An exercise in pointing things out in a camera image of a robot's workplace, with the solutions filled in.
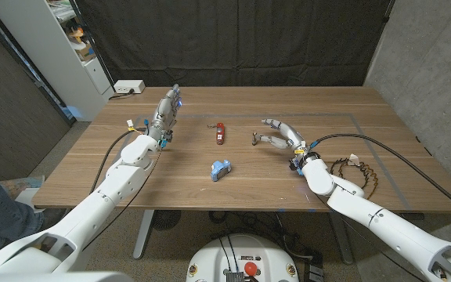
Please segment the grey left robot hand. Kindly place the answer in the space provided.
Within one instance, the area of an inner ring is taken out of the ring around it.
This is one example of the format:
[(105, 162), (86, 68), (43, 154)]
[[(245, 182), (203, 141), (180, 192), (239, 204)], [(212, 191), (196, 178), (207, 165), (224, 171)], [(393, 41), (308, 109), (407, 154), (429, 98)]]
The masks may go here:
[(171, 129), (176, 123), (175, 117), (182, 105), (180, 93), (179, 85), (173, 85), (154, 111), (147, 135), (158, 141), (161, 146), (171, 142)]

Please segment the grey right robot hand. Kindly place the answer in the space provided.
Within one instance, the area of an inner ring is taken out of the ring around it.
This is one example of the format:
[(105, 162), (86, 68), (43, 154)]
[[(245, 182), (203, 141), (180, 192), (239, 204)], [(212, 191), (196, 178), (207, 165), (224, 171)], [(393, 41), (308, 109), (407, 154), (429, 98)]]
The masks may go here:
[(262, 119), (262, 123), (278, 130), (282, 136), (286, 137), (286, 139), (275, 136), (265, 136), (254, 132), (252, 134), (252, 144), (255, 146), (258, 142), (266, 142), (278, 149), (293, 150), (295, 157), (290, 160), (291, 170), (295, 171), (302, 169), (308, 161), (320, 159), (320, 155), (316, 152), (312, 152), (306, 144), (305, 139), (290, 125), (271, 118)]

